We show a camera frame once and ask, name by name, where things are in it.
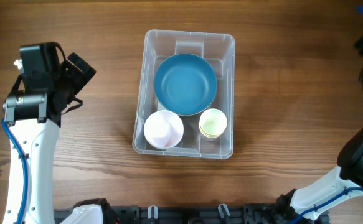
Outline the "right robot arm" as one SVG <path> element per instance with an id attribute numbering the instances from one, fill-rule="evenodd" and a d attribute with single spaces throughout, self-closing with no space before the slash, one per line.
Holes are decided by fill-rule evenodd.
<path id="1" fill-rule="evenodd" d="M 354 47 L 363 57 L 363 36 Z M 363 89 L 363 69 L 359 74 Z M 281 195 L 272 211 L 273 223 L 314 222 L 329 209 L 363 196 L 363 128 L 341 149 L 336 166 L 307 187 Z"/>

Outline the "pink plastic cup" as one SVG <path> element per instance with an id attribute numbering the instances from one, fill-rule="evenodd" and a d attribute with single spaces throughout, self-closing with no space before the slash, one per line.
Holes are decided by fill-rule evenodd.
<path id="1" fill-rule="evenodd" d="M 206 136 L 205 134 L 200 134 L 200 136 L 206 141 L 214 141 L 218 138 L 218 136 Z"/>

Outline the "cream plastic cup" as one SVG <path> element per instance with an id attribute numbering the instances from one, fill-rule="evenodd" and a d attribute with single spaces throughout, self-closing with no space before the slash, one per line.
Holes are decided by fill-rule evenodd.
<path id="1" fill-rule="evenodd" d="M 210 108 L 201 114 L 199 126 L 209 134 L 220 134 L 227 127 L 227 117 L 221 110 Z"/>

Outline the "clear plastic storage container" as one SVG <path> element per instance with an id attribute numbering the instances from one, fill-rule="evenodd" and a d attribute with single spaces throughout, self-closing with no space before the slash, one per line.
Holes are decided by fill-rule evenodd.
<path id="1" fill-rule="evenodd" d="M 199 131 L 199 115 L 183 116 L 184 135 L 169 149 L 158 149 L 147 142 L 143 126 L 149 115 L 164 106 L 154 94 L 154 76 L 165 59 L 176 54 L 194 54 L 205 59 L 217 77 L 217 94 L 211 107 L 227 117 L 227 128 L 214 140 Z M 227 159 L 233 154 L 235 81 L 235 39 L 230 34 L 153 29 L 144 39 L 143 62 L 133 134 L 133 149 L 139 154 Z"/>

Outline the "dark blue bowl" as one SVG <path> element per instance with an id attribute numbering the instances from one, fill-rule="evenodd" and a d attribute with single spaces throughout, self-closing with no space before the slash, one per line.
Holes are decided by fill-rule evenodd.
<path id="1" fill-rule="evenodd" d="M 210 106 L 218 83 L 214 69 L 206 60 L 193 54 L 177 54 L 160 64 L 153 87 L 165 109 L 191 116 Z"/>

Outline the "yellow plastic cup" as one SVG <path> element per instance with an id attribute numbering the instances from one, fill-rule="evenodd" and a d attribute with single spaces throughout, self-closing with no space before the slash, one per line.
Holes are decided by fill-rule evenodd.
<path id="1" fill-rule="evenodd" d="M 220 134 L 209 134 L 209 133 L 205 132 L 201 126 L 199 126 L 199 131 L 200 131 L 200 135 L 203 138 L 208 138 L 208 139 L 215 139 L 223 134 L 223 132 L 221 132 Z"/>

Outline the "pale pink small bowl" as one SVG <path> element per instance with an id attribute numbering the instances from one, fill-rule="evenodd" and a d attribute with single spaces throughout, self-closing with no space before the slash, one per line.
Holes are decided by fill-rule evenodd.
<path id="1" fill-rule="evenodd" d="M 156 149 L 169 149 L 176 146 L 184 135 L 181 118 L 168 110 L 151 114 L 144 124 L 144 136 Z"/>

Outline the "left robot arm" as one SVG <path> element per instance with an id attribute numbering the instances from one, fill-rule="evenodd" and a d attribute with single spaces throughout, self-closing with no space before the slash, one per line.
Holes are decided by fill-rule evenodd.
<path id="1" fill-rule="evenodd" d="M 3 103 L 1 125 L 10 140 L 4 223 L 54 223 L 53 164 L 61 117 L 83 105 L 76 95 L 96 74 L 57 42 L 20 47 L 20 70 Z"/>

